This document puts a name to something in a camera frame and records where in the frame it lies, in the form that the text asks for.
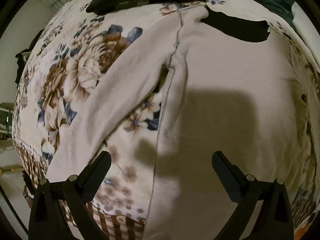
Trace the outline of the beige long-sleeve shirt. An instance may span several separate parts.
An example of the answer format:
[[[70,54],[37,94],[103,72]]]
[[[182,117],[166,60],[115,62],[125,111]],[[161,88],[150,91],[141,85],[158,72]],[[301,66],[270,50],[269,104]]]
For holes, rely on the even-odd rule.
[[[112,64],[67,130],[46,174],[79,174],[104,139],[128,135],[110,176],[133,186],[144,236],[212,239],[234,210],[211,165],[223,152],[245,173],[302,189],[310,137],[307,91],[278,34],[244,42],[204,23],[202,6],[174,12]]]

